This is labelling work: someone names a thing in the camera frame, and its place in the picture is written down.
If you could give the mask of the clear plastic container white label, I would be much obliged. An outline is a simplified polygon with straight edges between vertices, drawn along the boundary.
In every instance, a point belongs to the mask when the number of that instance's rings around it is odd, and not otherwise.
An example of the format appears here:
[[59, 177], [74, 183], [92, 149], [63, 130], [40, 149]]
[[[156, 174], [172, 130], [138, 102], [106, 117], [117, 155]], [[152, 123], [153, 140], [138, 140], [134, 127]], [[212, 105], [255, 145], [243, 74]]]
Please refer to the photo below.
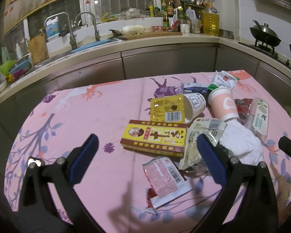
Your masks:
[[265, 143], [269, 127], [269, 104], [259, 97], [255, 97], [249, 107], [244, 126]]

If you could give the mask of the white tissue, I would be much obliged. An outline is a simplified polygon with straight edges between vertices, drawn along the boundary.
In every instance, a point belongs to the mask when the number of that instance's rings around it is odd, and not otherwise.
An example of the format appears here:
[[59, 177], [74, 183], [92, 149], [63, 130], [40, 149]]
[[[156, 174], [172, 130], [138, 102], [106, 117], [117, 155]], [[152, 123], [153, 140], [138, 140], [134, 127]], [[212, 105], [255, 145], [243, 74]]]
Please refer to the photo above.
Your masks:
[[229, 157], [237, 157], [245, 165], [256, 166], [264, 160], [259, 138], [236, 119], [227, 121], [219, 143], [228, 150]]

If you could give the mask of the beige printed snack bag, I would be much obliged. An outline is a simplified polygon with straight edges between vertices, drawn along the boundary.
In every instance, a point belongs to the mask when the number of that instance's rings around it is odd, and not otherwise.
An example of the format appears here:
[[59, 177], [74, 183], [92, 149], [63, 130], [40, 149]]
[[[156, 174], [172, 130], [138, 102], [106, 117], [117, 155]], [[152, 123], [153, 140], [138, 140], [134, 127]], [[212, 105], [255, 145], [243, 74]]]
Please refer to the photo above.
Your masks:
[[184, 156], [179, 162], [178, 169], [186, 171], [198, 170], [205, 163], [203, 139], [206, 143], [216, 147], [219, 143], [227, 123], [216, 118], [197, 118], [187, 130]]

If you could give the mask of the red white torn wrapper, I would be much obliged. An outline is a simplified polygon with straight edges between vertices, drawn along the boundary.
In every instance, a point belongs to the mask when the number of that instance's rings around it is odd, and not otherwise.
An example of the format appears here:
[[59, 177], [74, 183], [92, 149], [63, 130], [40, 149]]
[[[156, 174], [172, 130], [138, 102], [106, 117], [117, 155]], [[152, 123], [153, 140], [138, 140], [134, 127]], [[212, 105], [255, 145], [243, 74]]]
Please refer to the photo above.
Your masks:
[[168, 157], [156, 157], [142, 165], [151, 186], [148, 190], [149, 206], [157, 209], [192, 190], [173, 161]]

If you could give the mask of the pink paper cup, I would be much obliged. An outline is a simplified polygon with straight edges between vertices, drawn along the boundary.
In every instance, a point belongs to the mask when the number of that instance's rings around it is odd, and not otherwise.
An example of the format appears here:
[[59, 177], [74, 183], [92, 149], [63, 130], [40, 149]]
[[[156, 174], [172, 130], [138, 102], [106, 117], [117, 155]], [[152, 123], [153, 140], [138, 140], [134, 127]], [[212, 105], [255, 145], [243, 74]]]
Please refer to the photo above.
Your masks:
[[215, 118], [223, 122], [239, 119], [238, 110], [230, 89], [220, 87], [213, 90], [209, 94], [208, 103], [212, 108]]

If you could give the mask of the white green snack bag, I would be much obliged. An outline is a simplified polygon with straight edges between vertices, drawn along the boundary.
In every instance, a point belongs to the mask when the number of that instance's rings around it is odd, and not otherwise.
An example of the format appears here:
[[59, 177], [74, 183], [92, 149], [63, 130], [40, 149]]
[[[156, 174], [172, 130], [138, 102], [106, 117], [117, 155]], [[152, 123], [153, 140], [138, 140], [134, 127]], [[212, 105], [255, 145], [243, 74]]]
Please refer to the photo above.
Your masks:
[[212, 79], [212, 84], [217, 87], [225, 87], [232, 90], [238, 83], [239, 79], [230, 73], [222, 70], [221, 72], [216, 71], [214, 78]]

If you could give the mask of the yellow red spice box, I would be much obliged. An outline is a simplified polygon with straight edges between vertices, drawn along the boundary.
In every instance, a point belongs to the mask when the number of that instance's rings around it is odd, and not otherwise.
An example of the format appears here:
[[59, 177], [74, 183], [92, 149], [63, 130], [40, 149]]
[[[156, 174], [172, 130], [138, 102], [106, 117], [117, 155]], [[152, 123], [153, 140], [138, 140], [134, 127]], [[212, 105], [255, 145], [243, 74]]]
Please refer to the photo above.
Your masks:
[[125, 149], [182, 158], [186, 134], [185, 124], [132, 119], [120, 143]]

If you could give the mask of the white paper cup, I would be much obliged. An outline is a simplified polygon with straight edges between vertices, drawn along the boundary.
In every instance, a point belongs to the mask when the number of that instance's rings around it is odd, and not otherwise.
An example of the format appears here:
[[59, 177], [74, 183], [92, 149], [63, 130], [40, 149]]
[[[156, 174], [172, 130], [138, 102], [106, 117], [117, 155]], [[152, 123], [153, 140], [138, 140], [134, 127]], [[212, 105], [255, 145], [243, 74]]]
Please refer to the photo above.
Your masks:
[[206, 108], [206, 101], [200, 93], [190, 93], [183, 95], [184, 120], [188, 124], [200, 115]]

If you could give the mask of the yellow foil snack packet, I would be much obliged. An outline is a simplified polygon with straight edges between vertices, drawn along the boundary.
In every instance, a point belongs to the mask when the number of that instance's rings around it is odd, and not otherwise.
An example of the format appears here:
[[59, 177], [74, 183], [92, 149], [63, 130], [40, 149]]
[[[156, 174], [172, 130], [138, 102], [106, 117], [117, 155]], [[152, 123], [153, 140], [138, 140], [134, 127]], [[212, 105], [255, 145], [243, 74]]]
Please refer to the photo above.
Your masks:
[[165, 123], [185, 123], [184, 98], [177, 94], [150, 100], [150, 120]]

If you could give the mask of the pink floral tablecloth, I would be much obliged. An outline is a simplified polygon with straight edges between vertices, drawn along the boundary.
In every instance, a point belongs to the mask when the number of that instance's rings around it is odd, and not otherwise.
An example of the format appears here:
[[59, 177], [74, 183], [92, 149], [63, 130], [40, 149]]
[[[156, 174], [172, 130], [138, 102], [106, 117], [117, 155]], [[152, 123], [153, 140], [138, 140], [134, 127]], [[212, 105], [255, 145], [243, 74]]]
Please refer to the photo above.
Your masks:
[[29, 157], [52, 163], [81, 146], [89, 135], [99, 149], [75, 191], [106, 232], [188, 232], [206, 213], [221, 187], [202, 170], [191, 177], [192, 189], [146, 213], [149, 183], [142, 166], [151, 156], [126, 150], [120, 141], [132, 119], [148, 120], [150, 99], [182, 82], [209, 84], [214, 73], [156, 76], [61, 90], [42, 100], [24, 121], [11, 148], [4, 194], [18, 210]]

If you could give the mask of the white plastic jug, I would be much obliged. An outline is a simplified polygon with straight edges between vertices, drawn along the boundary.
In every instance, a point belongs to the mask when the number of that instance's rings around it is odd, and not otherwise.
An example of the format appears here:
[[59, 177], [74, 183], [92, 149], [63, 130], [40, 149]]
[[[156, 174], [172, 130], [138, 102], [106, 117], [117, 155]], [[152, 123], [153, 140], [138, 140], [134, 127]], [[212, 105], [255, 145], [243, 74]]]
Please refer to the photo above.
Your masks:
[[198, 27], [198, 19], [196, 16], [196, 12], [189, 6], [186, 10], [187, 17], [191, 21], [191, 32], [192, 33], [199, 33], [199, 27]]

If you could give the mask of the leaning wooden board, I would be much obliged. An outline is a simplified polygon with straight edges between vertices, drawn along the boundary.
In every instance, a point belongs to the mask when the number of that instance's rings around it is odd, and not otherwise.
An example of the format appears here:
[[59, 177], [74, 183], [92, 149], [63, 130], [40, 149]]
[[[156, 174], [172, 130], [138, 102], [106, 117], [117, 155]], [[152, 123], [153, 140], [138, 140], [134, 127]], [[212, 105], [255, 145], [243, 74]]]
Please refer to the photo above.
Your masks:
[[28, 47], [31, 53], [33, 65], [37, 65], [38, 63], [49, 58], [46, 45], [46, 36], [44, 33], [40, 33], [37, 36], [31, 38]]

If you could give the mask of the dark soy sauce bottle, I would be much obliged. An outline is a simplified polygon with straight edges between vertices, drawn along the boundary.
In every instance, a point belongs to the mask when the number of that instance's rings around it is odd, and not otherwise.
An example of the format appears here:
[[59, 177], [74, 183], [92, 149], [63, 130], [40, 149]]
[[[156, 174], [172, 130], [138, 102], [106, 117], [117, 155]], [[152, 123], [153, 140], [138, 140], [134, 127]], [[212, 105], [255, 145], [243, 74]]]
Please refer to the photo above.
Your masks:
[[166, 10], [163, 11], [163, 26], [164, 26], [164, 28], [170, 27], [169, 17], [168, 17], [168, 13]]

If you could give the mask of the blue white detergent jug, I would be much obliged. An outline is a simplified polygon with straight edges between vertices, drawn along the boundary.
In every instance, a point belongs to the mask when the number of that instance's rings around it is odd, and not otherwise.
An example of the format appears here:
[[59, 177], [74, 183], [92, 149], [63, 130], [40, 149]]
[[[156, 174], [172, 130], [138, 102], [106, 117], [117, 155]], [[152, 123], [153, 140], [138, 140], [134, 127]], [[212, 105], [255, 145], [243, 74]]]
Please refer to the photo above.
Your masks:
[[59, 37], [60, 34], [60, 24], [59, 17], [54, 17], [46, 21], [46, 35], [47, 40], [50, 42]]

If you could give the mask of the wooden cutting board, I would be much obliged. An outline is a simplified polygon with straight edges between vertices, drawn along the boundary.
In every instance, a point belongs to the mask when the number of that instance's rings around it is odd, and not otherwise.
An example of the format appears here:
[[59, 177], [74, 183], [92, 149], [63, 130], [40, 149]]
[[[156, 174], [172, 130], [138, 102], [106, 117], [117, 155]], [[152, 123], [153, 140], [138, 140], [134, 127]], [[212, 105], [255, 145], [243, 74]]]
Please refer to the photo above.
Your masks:
[[124, 41], [136, 40], [136, 39], [143, 39], [143, 38], [151, 38], [151, 37], [165, 37], [165, 36], [182, 36], [181, 32], [148, 32], [143, 34], [135, 34], [135, 35], [123, 35], [119, 36], [118, 39]]

